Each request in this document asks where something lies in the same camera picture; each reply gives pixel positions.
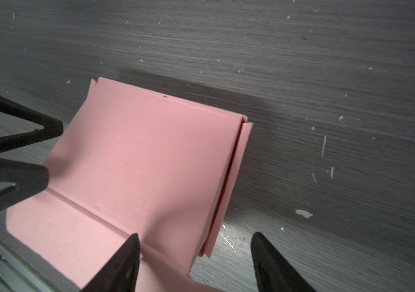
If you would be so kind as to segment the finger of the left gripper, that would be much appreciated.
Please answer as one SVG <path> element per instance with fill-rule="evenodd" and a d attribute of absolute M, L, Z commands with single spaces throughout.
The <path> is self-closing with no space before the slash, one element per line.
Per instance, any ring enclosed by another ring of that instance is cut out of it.
<path fill-rule="evenodd" d="M 44 191 L 49 170 L 42 165 L 0 158 L 0 211 Z"/>

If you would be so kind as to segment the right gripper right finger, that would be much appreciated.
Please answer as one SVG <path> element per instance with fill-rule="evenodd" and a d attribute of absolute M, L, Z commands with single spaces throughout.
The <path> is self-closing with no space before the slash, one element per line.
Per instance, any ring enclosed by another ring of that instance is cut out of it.
<path fill-rule="evenodd" d="M 316 292 L 261 232 L 253 234 L 251 255 L 260 292 Z"/>

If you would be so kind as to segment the pink cardboard box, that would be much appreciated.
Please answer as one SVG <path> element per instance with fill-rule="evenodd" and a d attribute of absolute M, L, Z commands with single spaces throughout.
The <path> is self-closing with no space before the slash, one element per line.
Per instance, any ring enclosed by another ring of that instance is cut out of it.
<path fill-rule="evenodd" d="M 239 113 L 103 77 L 45 161 L 48 187 L 6 229 L 78 287 L 137 234 L 139 292 L 208 292 L 211 256 L 253 125 Z"/>

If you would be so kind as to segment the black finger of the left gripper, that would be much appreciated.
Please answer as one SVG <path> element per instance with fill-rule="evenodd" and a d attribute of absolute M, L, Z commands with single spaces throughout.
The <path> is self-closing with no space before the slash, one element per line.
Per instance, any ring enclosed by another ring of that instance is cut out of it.
<path fill-rule="evenodd" d="M 63 123 L 0 96 L 0 153 L 59 137 Z"/>

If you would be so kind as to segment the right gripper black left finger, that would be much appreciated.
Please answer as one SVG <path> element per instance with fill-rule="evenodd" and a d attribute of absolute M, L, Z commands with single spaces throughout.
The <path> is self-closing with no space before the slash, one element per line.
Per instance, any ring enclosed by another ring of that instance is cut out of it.
<path fill-rule="evenodd" d="M 132 234 L 81 292 L 135 292 L 141 246 Z"/>

